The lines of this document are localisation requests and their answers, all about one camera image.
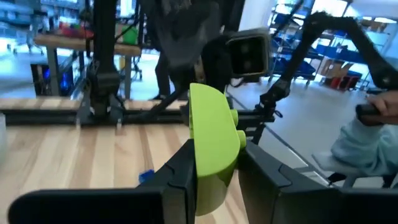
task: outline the red object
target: red object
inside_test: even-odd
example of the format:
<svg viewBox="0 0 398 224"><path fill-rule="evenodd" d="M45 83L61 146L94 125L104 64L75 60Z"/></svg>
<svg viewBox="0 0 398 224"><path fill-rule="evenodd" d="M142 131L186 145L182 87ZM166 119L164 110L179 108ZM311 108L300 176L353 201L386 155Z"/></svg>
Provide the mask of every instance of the red object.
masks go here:
<svg viewBox="0 0 398 224"><path fill-rule="evenodd" d="M330 83L330 87L334 88L334 89L338 89L340 86L340 82L341 82L341 78L333 78Z"/></svg>
<svg viewBox="0 0 398 224"><path fill-rule="evenodd" d="M84 30L82 28L79 29L73 29L69 27L63 27L62 29L59 30L60 34L66 36L66 37L76 37L76 38L90 38L94 36L94 33L90 30Z"/></svg>
<svg viewBox="0 0 398 224"><path fill-rule="evenodd" d="M356 84L358 83L358 81L359 81L359 77L351 78L351 81L349 83L349 87L348 88L354 89L356 87Z"/></svg>

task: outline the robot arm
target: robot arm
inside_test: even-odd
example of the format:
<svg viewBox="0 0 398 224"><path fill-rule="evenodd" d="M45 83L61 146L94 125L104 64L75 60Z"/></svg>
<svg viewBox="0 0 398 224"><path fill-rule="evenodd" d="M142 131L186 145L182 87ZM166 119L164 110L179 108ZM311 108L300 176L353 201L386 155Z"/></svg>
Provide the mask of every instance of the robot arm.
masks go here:
<svg viewBox="0 0 398 224"><path fill-rule="evenodd" d="M316 12L306 18L303 25L302 41L293 52L287 69L271 89L260 96L260 106L264 111L273 113L275 103L289 95L290 83L294 73L302 63L312 43L325 30L345 31L367 63L374 84L382 89L398 89L398 71L383 59L352 17L332 17L325 12Z"/></svg>

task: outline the desk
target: desk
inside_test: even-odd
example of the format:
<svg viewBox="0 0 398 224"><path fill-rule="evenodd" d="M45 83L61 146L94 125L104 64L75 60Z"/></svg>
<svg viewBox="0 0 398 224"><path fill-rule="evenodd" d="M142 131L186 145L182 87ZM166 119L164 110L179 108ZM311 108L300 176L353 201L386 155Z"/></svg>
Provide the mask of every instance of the desk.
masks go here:
<svg viewBox="0 0 398 224"><path fill-rule="evenodd" d="M80 68L84 67L84 55L83 52L86 50L85 39L62 37L59 35L52 34L37 34L34 38L34 42L38 45L46 46L47 48L47 59L49 61L50 74L54 77L60 75L58 72L58 61L57 61L57 48L72 49L79 51L79 62ZM141 48L134 45L126 44L115 44L114 53L118 55L124 55L126 60L126 66L124 68L126 79L125 83L125 97L130 99L131 91L131 57L141 56ZM59 93L57 79L52 79L51 88L53 93Z"/></svg>
<svg viewBox="0 0 398 224"><path fill-rule="evenodd" d="M127 102L147 108L157 102ZM0 108L78 108L66 98L0 100ZM181 102L170 105L178 108ZM158 170L188 139L181 124L127 125L121 129L77 129L74 126L7 127L8 153L0 165L0 224L20 194L36 189L135 187L138 175ZM234 175L226 201L197 223L248 223Z"/></svg>

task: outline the gray floor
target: gray floor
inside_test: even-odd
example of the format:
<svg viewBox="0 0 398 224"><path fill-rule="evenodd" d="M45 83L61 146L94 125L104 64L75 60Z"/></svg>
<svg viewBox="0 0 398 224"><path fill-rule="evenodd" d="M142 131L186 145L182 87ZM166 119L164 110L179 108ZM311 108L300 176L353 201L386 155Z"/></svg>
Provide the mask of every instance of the gray floor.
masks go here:
<svg viewBox="0 0 398 224"><path fill-rule="evenodd" d="M40 54L23 53L13 56L0 49L0 98L35 97L30 72L30 62L40 59ZM58 54L68 54L68 51L58 51ZM143 55L140 67L143 69L143 81L132 84L131 96L135 100L148 100L157 94L157 83L154 67L157 57ZM257 83L228 88L228 93L234 96L245 108L254 108L269 85L264 80ZM269 124L271 131L265 130L260 146L292 168L305 166L305 161L313 164L313 152L327 151L337 138L341 125L354 116L356 104L364 101L360 91L339 92L312 83L307 89L305 82L297 80L292 84L288 98L277 104L277 109L284 115ZM309 174L320 181L314 174ZM363 179L356 187L379 187L381 179Z"/></svg>

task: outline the wooden tabletop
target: wooden tabletop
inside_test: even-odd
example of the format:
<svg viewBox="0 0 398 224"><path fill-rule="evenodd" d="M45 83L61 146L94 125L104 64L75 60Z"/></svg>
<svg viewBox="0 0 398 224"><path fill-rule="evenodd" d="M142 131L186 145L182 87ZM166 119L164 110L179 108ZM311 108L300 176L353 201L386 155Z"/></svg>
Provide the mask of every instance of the wooden tabletop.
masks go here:
<svg viewBox="0 0 398 224"><path fill-rule="evenodd" d="M86 50L85 39L62 37L60 35L53 34L37 34L34 38L34 42L38 45L53 48L64 48L73 50ZM141 55L141 48L135 45L127 44L115 44L114 53L118 55L138 57Z"/></svg>
<svg viewBox="0 0 398 224"><path fill-rule="evenodd" d="M130 101L128 108L148 108L152 101ZM175 102L177 109L186 102ZM61 98L0 100L0 108L78 108ZM74 126L7 127L7 153L0 164L0 224L19 195L37 189L135 187L138 175L158 170L189 138L181 124L127 125L121 129ZM225 203L197 223L247 223L235 174Z"/></svg>

